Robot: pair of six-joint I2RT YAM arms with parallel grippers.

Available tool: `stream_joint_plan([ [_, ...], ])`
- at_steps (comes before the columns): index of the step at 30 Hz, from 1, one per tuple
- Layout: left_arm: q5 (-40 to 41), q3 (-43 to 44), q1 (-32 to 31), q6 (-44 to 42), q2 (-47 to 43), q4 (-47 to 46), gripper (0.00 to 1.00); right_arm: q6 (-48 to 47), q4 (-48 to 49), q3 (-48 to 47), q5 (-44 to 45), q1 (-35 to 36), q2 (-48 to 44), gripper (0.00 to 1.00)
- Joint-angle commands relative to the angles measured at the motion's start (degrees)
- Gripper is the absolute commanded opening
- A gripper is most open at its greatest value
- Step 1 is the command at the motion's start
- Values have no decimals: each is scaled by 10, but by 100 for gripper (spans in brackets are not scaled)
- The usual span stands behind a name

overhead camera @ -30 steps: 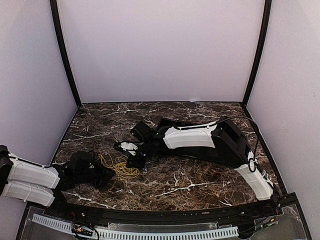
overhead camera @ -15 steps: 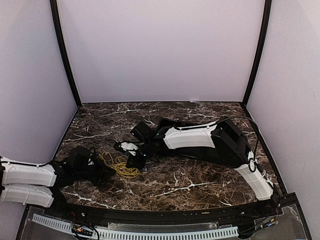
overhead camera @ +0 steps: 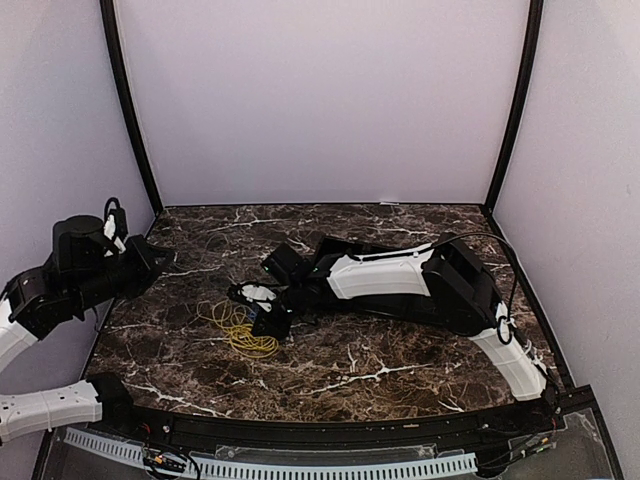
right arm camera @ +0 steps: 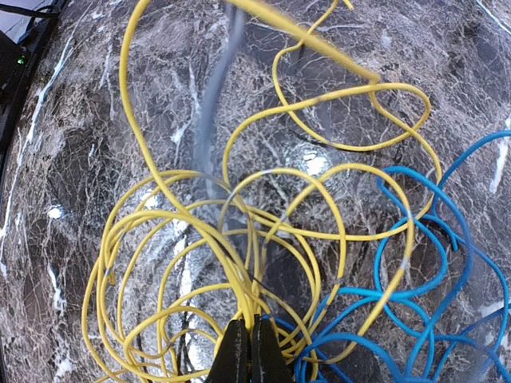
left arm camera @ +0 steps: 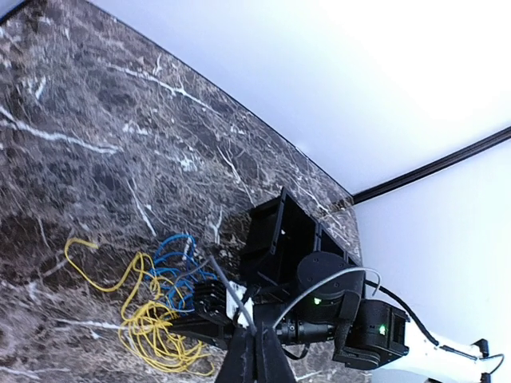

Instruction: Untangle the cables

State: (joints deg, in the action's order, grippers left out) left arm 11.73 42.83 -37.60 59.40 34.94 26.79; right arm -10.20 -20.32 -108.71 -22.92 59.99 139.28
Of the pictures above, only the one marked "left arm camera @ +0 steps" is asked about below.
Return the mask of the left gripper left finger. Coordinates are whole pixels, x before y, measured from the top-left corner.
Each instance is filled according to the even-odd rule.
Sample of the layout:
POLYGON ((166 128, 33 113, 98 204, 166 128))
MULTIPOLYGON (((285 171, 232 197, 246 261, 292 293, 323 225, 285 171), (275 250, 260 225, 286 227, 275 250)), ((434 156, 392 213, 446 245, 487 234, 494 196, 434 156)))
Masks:
POLYGON ((256 382, 256 332, 237 328, 215 383, 256 382))

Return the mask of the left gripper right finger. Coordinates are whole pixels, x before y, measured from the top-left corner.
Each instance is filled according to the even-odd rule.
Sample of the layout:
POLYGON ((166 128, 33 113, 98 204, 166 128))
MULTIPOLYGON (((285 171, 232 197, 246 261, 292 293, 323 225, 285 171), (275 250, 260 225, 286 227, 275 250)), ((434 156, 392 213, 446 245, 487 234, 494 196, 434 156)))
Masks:
POLYGON ((255 372, 259 383, 295 383, 295 375, 269 323, 261 322, 255 335, 255 372))

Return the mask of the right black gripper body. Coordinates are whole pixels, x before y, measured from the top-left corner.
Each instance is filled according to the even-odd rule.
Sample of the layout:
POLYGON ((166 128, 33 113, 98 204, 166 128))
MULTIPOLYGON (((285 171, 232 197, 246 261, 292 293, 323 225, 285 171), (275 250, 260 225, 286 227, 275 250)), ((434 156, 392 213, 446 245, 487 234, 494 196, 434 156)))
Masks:
MULTIPOLYGON (((278 286, 243 286, 233 282, 231 286, 253 315, 256 325, 261 322, 271 325, 286 304, 303 291, 295 281, 278 286)), ((220 281, 196 284, 192 304, 193 312, 171 321, 171 334, 227 349, 237 328, 250 328, 236 301, 220 281)), ((280 344, 308 348, 311 344, 330 342, 338 349, 339 323, 336 317, 320 313, 322 308, 333 307, 331 303, 313 298, 302 299, 275 327, 280 344)))

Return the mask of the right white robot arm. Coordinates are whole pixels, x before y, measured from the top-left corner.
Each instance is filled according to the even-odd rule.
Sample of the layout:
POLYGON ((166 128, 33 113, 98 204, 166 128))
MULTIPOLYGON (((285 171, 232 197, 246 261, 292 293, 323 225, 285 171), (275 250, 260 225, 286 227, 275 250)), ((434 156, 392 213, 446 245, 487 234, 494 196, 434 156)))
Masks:
POLYGON ((486 340, 460 345, 432 334, 397 296, 366 296, 368 270, 331 252, 282 256, 198 283, 193 312, 172 332, 226 351, 219 382, 293 382, 289 345, 331 342, 332 358, 360 371, 396 369, 432 382, 488 382, 503 354, 486 340))

